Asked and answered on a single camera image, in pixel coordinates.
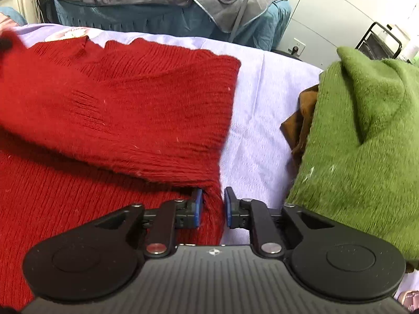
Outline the wall power socket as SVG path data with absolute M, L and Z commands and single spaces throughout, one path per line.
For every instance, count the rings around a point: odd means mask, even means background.
M 301 41 L 299 41 L 297 38 L 293 38 L 292 41 L 290 41 L 288 46 L 288 52 L 292 56 L 299 57 L 302 52 L 305 49 L 305 44 Z

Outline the green fleece garment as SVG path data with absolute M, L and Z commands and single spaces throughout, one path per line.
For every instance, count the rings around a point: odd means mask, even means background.
M 418 68 L 340 47 L 287 200 L 418 262 Z

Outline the red knit sweater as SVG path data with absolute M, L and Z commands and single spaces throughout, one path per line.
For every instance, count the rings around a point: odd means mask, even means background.
M 23 257 L 35 244 L 132 203 L 202 189 L 183 243 L 216 245 L 219 163 L 241 63 L 138 38 L 36 43 L 1 33 L 1 305 L 31 300 Z

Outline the lilac printed bed sheet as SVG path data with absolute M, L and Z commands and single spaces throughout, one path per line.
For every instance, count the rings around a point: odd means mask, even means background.
M 178 234 L 192 229 L 177 229 L 172 254 L 147 257 L 144 212 L 160 206 L 129 204 L 26 252 L 21 271 L 31 300 L 20 308 L 25 313 L 403 313 L 393 298 L 405 269 L 397 247 L 287 200 L 296 177 L 280 126 L 297 110 L 300 92 L 319 85 L 324 71 L 219 41 L 67 26 L 10 31 L 27 47 L 82 36 L 100 46 L 141 38 L 241 63 L 219 163 L 219 243 L 183 243 Z M 266 204 L 285 244 L 283 256 L 260 257 L 248 230 L 227 227 L 228 186 L 238 199 Z

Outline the brown garment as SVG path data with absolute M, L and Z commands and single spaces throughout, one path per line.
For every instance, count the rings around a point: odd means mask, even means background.
M 291 149 L 293 164 L 297 170 L 300 168 L 302 157 L 305 153 L 318 92 L 318 84 L 300 92 L 297 111 L 281 123 L 280 126 L 280 130 Z

